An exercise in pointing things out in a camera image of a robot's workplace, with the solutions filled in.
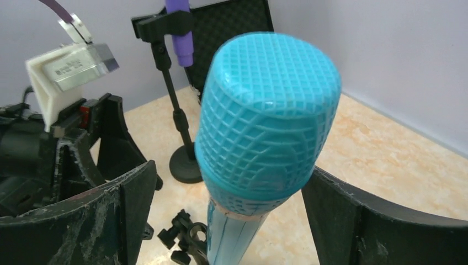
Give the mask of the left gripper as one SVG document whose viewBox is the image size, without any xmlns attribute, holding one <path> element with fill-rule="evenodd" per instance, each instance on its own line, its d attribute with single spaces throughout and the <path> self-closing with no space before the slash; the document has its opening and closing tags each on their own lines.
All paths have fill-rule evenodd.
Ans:
<svg viewBox="0 0 468 265">
<path fill-rule="evenodd" d="M 147 160 L 128 132 L 122 97 L 80 99 L 50 132 L 21 102 L 1 108 L 1 215 L 18 216 L 112 181 Z"/>
</svg>

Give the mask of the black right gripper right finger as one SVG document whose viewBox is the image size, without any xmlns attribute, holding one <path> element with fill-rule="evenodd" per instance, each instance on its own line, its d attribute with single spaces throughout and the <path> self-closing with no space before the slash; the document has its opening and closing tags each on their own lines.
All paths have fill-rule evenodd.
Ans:
<svg viewBox="0 0 468 265">
<path fill-rule="evenodd" d="M 316 167 L 302 188 L 320 264 L 466 264 L 467 221 L 414 210 Z"/>
</svg>

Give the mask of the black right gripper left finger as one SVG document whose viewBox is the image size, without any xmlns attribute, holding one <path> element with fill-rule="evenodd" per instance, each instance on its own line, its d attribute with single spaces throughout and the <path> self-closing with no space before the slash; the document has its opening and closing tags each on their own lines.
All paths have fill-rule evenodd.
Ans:
<svg viewBox="0 0 468 265">
<path fill-rule="evenodd" d="M 148 161 L 61 202 L 1 218 L 1 263 L 135 264 L 156 182 Z"/>
</svg>

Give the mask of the black tripod stand with clip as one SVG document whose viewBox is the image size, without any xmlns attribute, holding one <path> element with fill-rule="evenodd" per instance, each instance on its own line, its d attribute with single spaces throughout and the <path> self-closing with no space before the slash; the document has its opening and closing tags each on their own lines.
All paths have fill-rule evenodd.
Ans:
<svg viewBox="0 0 468 265">
<path fill-rule="evenodd" d="M 156 221 L 149 218 L 137 264 L 208 264 L 208 228 L 184 209 Z"/>
</svg>

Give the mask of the purple microphone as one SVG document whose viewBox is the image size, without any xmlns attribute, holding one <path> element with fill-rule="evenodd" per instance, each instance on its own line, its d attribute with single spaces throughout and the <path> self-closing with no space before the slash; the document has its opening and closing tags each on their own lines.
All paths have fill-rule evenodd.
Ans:
<svg viewBox="0 0 468 265">
<path fill-rule="evenodd" d="M 179 10 L 190 13 L 190 6 L 188 0 L 166 0 L 165 6 L 167 13 L 173 13 Z M 174 51 L 177 55 L 179 65 L 182 67 L 191 66 L 194 62 L 194 43 L 192 31 L 189 31 L 181 36 L 173 35 L 172 40 L 174 45 Z"/>
</svg>

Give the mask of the black round-base mic stand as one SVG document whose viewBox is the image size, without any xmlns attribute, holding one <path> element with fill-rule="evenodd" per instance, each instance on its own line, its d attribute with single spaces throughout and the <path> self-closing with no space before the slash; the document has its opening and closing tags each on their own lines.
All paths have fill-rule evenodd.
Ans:
<svg viewBox="0 0 468 265">
<path fill-rule="evenodd" d="M 188 11 L 175 11 L 168 14 L 151 14 L 131 18 L 135 36 L 151 44 L 156 68 L 162 72 L 169 97 L 173 106 L 173 120 L 181 135 L 183 146 L 174 151 L 169 160 L 169 169 L 175 180 L 193 184 L 199 183 L 201 177 L 195 159 L 194 143 L 190 138 L 189 124 L 183 109 L 180 107 L 169 69 L 172 61 L 168 54 L 164 37 L 173 35 L 185 37 L 193 29 L 194 19 Z"/>
</svg>

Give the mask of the teal microphone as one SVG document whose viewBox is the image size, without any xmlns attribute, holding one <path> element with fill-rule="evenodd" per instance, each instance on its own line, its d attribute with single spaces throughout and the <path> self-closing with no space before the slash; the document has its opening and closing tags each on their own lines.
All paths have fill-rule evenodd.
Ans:
<svg viewBox="0 0 468 265">
<path fill-rule="evenodd" d="M 216 51 L 194 145 L 210 264 L 239 264 L 269 213 L 309 181 L 340 96 L 332 60 L 296 37 L 248 33 Z"/>
</svg>

